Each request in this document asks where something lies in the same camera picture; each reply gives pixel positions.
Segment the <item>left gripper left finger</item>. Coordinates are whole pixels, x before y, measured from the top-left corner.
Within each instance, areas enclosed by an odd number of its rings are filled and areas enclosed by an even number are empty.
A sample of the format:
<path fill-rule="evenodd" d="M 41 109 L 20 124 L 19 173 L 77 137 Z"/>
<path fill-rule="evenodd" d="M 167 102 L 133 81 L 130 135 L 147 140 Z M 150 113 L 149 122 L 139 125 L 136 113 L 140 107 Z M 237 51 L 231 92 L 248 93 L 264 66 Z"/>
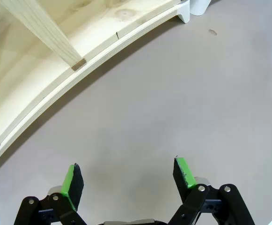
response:
<path fill-rule="evenodd" d="M 83 188 L 79 165 L 70 165 L 63 184 L 51 188 L 44 199 L 27 196 L 22 200 L 14 224 L 51 225 L 60 222 L 63 225 L 85 225 L 77 212 Z"/>

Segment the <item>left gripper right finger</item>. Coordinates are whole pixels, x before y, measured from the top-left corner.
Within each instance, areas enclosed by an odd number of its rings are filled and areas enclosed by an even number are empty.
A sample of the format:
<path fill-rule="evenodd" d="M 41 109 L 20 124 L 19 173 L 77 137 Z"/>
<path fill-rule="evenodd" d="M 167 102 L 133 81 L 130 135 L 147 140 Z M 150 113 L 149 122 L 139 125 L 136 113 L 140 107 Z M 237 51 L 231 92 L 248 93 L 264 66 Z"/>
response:
<path fill-rule="evenodd" d="M 195 225 L 203 213 L 212 214 L 219 225 L 253 225 L 255 222 L 233 184 L 219 189 L 196 181 L 183 157 L 174 159 L 173 177 L 182 205 L 169 225 Z"/>

